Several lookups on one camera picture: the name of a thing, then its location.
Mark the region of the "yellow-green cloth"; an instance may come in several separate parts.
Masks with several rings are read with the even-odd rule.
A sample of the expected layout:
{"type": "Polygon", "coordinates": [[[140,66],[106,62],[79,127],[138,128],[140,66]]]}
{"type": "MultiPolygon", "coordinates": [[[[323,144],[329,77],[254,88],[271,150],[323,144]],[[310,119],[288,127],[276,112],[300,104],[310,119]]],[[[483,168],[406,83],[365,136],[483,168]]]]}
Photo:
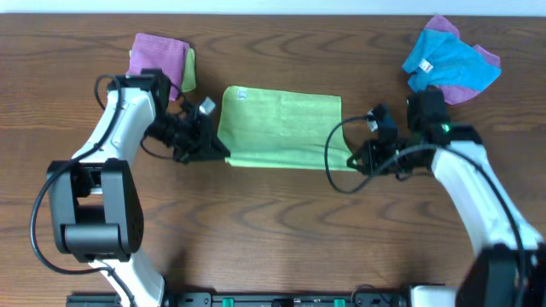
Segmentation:
{"type": "Polygon", "coordinates": [[[236,167],[346,171],[351,151],[343,133],[341,98],[232,85],[222,100],[218,138],[236,167]]]}

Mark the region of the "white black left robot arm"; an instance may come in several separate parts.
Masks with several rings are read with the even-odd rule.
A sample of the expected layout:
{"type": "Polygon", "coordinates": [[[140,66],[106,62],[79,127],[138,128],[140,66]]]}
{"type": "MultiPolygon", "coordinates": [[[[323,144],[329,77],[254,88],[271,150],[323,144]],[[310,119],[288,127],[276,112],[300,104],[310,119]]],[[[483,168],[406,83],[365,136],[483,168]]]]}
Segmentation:
{"type": "Polygon", "coordinates": [[[165,306],[166,281],[142,250],[144,216],[131,174],[148,137],[172,150],[181,164],[223,160],[229,150],[212,128],[216,105],[183,102],[170,113],[174,84],[160,69],[105,75],[107,101],[88,141],[69,160],[49,165],[35,204],[49,200],[55,245],[101,273],[116,291],[117,306],[165,306]]]}

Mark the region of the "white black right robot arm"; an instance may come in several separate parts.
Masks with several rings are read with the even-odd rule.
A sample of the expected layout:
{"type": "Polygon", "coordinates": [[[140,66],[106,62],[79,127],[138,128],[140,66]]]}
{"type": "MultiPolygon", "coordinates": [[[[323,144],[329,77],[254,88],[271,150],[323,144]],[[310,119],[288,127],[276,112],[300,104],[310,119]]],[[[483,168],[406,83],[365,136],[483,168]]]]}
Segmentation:
{"type": "Polygon", "coordinates": [[[380,104],[362,119],[376,132],[348,160],[371,179],[403,180],[425,168],[444,187],[466,228],[475,260],[459,287],[412,286],[399,306],[543,306],[545,240],[522,216],[489,163],[479,133],[451,120],[441,90],[406,100],[409,136],[380,104]]]}

